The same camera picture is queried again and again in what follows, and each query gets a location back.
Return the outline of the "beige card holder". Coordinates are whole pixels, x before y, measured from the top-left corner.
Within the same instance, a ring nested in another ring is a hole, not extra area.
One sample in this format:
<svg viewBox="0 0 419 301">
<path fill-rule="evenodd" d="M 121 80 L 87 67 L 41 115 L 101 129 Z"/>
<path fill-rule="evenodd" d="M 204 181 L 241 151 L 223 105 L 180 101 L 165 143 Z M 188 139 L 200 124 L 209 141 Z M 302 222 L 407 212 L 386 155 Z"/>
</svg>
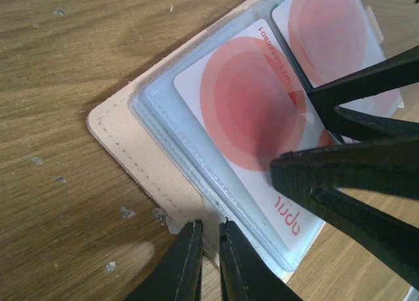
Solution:
<svg viewBox="0 0 419 301">
<path fill-rule="evenodd" d="M 175 225 L 203 222 L 204 250 L 212 260 L 219 254 L 218 225 L 232 219 L 266 265 L 287 279 L 323 221 L 318 218 L 321 223 L 306 246 L 288 249 L 174 85 L 178 74 L 263 19 L 308 98 L 313 86 L 272 19 L 272 11 L 283 1 L 247 0 L 231 10 L 98 105 L 88 115 L 88 127 Z"/>
</svg>

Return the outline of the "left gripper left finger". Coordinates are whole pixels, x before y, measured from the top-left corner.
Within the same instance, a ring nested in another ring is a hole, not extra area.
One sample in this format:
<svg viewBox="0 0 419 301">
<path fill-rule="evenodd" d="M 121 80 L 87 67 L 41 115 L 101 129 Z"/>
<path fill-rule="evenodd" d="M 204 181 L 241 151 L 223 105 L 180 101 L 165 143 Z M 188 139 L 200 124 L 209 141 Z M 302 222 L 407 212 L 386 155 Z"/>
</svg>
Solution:
<svg viewBox="0 0 419 301">
<path fill-rule="evenodd" d="M 127 297 L 139 301 L 200 300 L 203 223 L 188 222 L 154 270 Z"/>
</svg>

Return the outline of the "red white april card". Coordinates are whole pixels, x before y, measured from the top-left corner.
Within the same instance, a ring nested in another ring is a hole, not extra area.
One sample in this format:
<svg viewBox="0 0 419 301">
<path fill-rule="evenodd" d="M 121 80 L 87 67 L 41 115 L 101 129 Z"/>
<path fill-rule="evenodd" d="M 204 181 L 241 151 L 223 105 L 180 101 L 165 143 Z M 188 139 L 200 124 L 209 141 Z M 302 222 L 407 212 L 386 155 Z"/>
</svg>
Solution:
<svg viewBox="0 0 419 301">
<path fill-rule="evenodd" d="M 386 59 L 361 0 L 285 0 L 272 19 L 314 88 Z"/>
</svg>

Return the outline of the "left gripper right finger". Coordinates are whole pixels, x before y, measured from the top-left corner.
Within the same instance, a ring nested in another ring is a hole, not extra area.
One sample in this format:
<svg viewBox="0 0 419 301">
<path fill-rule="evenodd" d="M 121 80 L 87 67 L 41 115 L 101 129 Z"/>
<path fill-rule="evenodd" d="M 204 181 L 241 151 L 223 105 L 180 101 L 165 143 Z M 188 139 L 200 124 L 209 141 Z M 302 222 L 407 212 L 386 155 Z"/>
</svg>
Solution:
<svg viewBox="0 0 419 301">
<path fill-rule="evenodd" d="M 301 300 L 263 262 L 234 221 L 221 223 L 219 236 L 222 300 Z"/>
</svg>

